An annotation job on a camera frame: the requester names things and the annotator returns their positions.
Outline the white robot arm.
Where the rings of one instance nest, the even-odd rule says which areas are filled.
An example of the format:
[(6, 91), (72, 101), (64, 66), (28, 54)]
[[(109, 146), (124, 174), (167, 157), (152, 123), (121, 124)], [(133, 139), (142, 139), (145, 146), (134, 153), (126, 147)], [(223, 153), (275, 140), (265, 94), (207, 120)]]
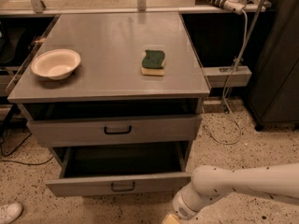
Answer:
[(180, 224), (230, 193), (241, 193), (281, 203), (299, 204), (299, 164), (227, 170), (197, 167), (191, 181), (174, 197), (173, 210), (162, 224)]

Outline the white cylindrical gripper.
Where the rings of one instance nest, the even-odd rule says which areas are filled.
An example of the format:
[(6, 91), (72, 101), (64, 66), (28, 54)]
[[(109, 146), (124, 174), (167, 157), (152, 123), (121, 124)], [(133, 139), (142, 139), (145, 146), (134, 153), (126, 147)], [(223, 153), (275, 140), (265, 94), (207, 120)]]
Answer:
[(190, 220), (195, 217), (201, 207), (199, 195), (193, 189), (181, 189), (174, 197), (173, 209), (175, 214), (167, 214), (162, 224), (180, 224), (179, 217)]

